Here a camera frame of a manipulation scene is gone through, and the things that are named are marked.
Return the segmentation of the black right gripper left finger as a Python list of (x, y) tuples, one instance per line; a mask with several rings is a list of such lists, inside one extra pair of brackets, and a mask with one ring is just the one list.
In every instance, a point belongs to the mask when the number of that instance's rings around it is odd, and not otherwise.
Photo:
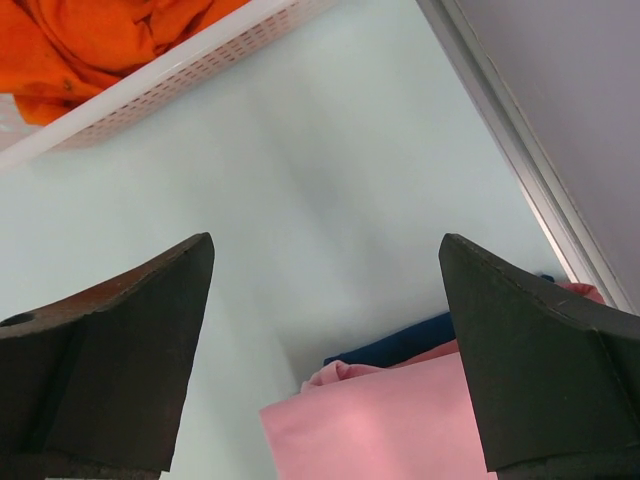
[(5, 479), (157, 479), (171, 468), (213, 274), (200, 233), (1, 324)]

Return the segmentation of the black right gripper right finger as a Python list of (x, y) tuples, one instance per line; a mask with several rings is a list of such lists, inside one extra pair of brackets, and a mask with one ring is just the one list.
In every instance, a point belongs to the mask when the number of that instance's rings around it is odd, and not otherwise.
[(639, 319), (458, 234), (439, 263), (485, 463), (501, 479), (639, 475)]

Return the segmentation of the pink t shirt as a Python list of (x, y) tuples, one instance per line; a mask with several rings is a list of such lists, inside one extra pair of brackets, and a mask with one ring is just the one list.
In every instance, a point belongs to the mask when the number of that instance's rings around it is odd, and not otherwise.
[(456, 339), (388, 368), (334, 361), (261, 423), (281, 479), (492, 479)]

